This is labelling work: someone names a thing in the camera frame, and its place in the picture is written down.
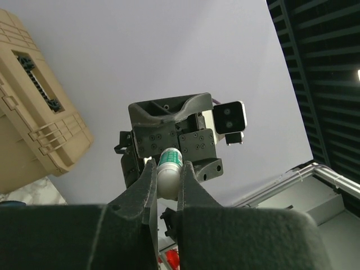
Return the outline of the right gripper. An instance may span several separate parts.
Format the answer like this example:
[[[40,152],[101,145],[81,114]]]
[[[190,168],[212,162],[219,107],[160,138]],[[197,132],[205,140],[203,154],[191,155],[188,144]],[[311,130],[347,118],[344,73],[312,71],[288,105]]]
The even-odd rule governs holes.
[[[145,127],[121,131],[119,144],[114,147],[122,156],[125,186],[128,188],[139,179],[146,159],[159,161],[161,153],[171,147],[181,152],[183,161],[192,162],[199,182],[222,176],[223,163],[215,149],[213,116],[211,112],[203,112],[212,108],[212,96],[208,92],[130,104],[131,125]]]

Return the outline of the white green glue stick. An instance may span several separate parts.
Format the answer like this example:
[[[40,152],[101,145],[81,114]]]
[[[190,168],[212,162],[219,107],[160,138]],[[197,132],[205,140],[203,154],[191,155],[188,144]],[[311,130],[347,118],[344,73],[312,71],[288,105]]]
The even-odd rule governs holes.
[[[158,198],[177,199],[182,167],[182,154],[177,148],[167,148],[161,153],[157,165]]]

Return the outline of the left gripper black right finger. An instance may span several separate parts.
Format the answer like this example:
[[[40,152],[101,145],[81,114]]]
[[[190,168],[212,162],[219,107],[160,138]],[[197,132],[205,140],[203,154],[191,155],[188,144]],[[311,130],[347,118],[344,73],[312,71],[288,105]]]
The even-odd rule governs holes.
[[[331,269],[315,221],[294,210],[221,206],[184,163],[177,243],[182,269]]]

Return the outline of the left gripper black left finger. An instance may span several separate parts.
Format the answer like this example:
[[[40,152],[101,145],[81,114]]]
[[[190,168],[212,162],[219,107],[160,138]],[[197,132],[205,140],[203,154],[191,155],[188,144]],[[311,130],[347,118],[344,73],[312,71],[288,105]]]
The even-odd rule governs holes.
[[[2,269],[157,269],[156,163],[109,204],[1,207]]]

